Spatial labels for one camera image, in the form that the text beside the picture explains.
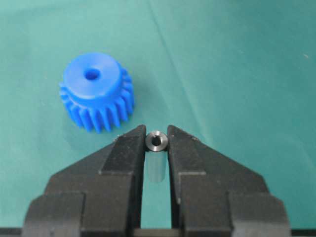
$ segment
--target black clamp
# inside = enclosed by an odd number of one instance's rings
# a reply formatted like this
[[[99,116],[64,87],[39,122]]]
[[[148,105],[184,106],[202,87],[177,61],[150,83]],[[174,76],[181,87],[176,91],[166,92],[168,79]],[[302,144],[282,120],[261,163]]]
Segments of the black clamp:
[[[172,125],[167,134],[172,229],[140,229],[145,137],[146,127],[138,126],[53,175],[32,201],[21,236],[291,235],[283,203],[261,175]]]

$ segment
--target blue gear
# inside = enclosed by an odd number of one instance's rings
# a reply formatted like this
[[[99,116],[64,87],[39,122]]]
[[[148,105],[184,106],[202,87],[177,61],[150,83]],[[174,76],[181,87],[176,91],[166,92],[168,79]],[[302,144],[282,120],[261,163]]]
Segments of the blue gear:
[[[88,53],[75,58],[64,71],[60,96],[71,119],[87,131],[111,131],[133,113],[131,77],[111,56]]]

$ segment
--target green backdrop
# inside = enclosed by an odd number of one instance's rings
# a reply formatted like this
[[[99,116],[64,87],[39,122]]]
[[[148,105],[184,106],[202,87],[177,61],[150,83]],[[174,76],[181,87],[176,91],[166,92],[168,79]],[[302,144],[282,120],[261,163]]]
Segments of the green backdrop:
[[[315,228],[315,16],[315,0],[3,1],[0,226],[22,226],[51,174],[143,123],[261,173],[292,227]],[[111,133],[76,127],[58,95],[86,52],[133,77],[135,112]],[[143,227],[170,225],[167,182],[145,180]]]

